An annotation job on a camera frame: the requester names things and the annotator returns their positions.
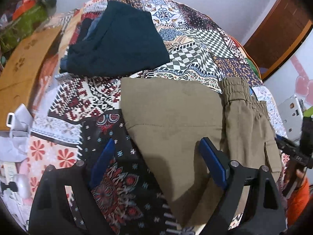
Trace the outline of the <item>blue folded garment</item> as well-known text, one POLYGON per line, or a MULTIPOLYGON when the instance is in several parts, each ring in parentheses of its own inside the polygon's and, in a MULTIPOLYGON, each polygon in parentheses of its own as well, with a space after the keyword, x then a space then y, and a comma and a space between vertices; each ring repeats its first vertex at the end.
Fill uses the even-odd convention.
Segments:
MULTIPOLYGON (((75 42, 78 43, 85 40, 95 29, 97 24, 99 23, 103 13, 88 13, 87 16, 84 17, 83 21, 79 25, 78 34, 74 34, 75 42)), ((60 72, 67 72, 67 53, 60 59, 60 72)))

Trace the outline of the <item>wooden lap desk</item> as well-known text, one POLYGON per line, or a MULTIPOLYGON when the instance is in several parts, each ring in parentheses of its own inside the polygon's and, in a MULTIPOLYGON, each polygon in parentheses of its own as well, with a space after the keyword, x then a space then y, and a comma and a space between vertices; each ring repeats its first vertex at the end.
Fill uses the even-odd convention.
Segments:
POLYGON ((48 28, 23 39, 1 73, 1 131, 7 116, 24 104, 31 108, 42 63, 62 27, 48 28))

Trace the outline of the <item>dark navy folded garment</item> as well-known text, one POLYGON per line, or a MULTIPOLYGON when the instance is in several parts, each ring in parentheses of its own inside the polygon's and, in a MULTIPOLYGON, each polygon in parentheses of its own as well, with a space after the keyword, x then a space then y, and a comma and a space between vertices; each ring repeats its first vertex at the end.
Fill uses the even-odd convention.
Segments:
POLYGON ((90 35, 69 46, 60 70, 117 78, 152 70, 170 61, 149 12, 109 1, 90 35))

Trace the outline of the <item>patchwork patterned bedspread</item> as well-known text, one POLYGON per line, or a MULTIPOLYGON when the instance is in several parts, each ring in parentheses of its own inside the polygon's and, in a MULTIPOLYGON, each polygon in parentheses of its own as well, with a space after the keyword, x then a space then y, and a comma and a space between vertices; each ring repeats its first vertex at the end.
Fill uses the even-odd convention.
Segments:
MULTIPOLYGON (((110 0, 90 0, 75 13, 53 17, 50 27, 64 25, 57 63, 75 44, 74 34, 88 13, 104 13, 110 0)), ((215 92, 220 92, 218 80, 227 76, 245 79, 252 94, 267 103, 268 115, 275 132, 286 136, 274 98, 263 85, 256 64, 244 48, 222 30, 209 16, 185 4, 172 0, 114 0, 149 12, 169 50, 170 63, 158 69, 142 70, 135 78, 164 78, 197 81, 215 92)), ((31 190, 35 192, 47 165, 71 167, 75 161, 94 158, 104 149, 108 139, 117 147, 114 171, 135 173, 139 178, 150 176, 145 168, 122 164, 123 158, 137 158, 138 153, 126 132, 121 113, 121 81, 104 77, 74 76, 55 73, 49 80, 56 88, 46 91, 37 108, 32 124, 27 165, 31 190)), ((146 224, 156 224, 157 234, 199 234, 196 227, 171 226, 170 215, 153 214, 152 218, 134 217, 128 211, 145 213, 161 198, 146 194, 147 203, 141 204, 138 189, 157 190, 155 182, 137 183, 120 192, 106 209, 112 228, 118 234, 137 233, 146 224)))

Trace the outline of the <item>orange box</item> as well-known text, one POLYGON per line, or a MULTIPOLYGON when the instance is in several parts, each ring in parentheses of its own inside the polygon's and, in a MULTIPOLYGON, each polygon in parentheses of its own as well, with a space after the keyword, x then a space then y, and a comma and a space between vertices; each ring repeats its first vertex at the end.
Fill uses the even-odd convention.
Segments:
POLYGON ((36 5, 35 0, 22 0, 22 5, 19 6, 12 15, 12 20, 16 20, 23 13, 27 12, 29 9, 36 5))

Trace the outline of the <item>brown wooden door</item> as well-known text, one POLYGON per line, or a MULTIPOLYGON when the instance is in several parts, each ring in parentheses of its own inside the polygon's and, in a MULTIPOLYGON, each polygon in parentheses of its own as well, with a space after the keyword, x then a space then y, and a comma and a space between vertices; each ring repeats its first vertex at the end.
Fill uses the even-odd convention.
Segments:
POLYGON ((244 45, 261 79, 268 78, 289 59, 311 29, 312 16, 300 0, 276 0, 244 45))

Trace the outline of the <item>olive khaki pants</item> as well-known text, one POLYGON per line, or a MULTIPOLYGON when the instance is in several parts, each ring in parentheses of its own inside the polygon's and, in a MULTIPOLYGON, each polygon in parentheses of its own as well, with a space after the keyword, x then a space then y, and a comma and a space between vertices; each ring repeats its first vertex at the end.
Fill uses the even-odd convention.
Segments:
POLYGON ((242 78, 219 85, 221 93, 197 81, 121 80, 126 129, 182 227, 206 223, 222 196, 200 155, 202 138, 245 167, 268 166, 274 180, 281 173, 266 102, 242 78))

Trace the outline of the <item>white device box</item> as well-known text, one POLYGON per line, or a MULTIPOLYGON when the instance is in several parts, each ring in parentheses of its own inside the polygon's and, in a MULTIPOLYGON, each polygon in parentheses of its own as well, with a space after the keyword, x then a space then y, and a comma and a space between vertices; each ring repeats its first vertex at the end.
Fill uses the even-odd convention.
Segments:
POLYGON ((303 113, 296 95, 290 96, 278 106, 287 137, 290 141, 301 138, 303 113))

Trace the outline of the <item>grey white cloth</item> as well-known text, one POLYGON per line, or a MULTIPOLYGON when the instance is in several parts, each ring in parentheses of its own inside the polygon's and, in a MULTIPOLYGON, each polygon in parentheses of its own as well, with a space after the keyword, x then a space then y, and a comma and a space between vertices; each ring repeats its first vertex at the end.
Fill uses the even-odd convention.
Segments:
POLYGON ((24 104, 7 114, 5 125, 9 131, 1 130, 1 161, 22 162, 27 158, 32 122, 33 117, 24 104))

